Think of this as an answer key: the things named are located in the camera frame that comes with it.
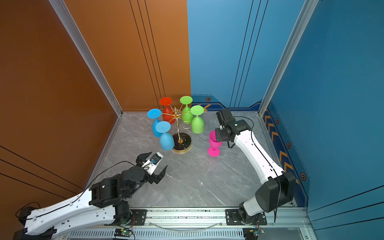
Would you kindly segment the magenta wine glass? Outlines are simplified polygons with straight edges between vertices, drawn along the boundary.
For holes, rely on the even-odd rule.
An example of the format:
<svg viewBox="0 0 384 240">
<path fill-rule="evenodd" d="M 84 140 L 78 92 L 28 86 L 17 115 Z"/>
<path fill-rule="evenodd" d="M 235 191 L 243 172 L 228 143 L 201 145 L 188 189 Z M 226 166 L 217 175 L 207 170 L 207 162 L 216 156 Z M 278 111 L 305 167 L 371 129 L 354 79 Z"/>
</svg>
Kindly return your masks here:
<svg viewBox="0 0 384 240">
<path fill-rule="evenodd" d="M 220 155 L 220 146 L 222 142 L 217 142 L 216 131 L 211 131 L 209 135 L 210 147 L 208 149 L 208 154 L 211 157 L 218 157 Z"/>
</svg>

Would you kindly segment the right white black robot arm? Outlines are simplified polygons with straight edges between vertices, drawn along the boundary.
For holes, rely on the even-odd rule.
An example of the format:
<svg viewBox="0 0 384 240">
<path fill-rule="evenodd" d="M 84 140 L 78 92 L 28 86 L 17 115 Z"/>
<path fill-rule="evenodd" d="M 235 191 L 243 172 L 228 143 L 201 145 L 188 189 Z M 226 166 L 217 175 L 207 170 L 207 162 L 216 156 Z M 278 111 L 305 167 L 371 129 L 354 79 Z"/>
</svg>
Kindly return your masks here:
<svg viewBox="0 0 384 240">
<path fill-rule="evenodd" d="M 264 150 L 253 133 L 253 127 L 245 120 L 236 120 L 229 109 L 216 113 L 220 127 L 215 129 L 218 142 L 232 142 L 229 148 L 239 147 L 257 172 L 261 187 L 249 200 L 239 205 L 241 221 L 250 225 L 261 213 L 273 211 L 294 199 L 296 177 L 287 173 Z"/>
</svg>

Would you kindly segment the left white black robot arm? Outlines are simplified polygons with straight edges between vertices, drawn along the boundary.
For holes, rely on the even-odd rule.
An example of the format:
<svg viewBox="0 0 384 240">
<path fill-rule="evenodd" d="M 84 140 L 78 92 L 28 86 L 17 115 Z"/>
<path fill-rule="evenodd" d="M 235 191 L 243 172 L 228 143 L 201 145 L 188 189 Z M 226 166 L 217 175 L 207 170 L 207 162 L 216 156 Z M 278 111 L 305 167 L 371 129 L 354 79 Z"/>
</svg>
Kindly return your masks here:
<svg viewBox="0 0 384 240">
<path fill-rule="evenodd" d="M 66 233 L 98 225 L 122 225 L 131 220 L 128 199 L 144 184 L 158 184 L 165 176 L 163 169 L 155 174 L 161 153 L 144 153 L 136 165 L 113 177 L 92 184 L 67 200 L 37 209 L 25 206 L 19 221 L 23 229 L 14 233 L 15 240 L 52 240 Z"/>
</svg>

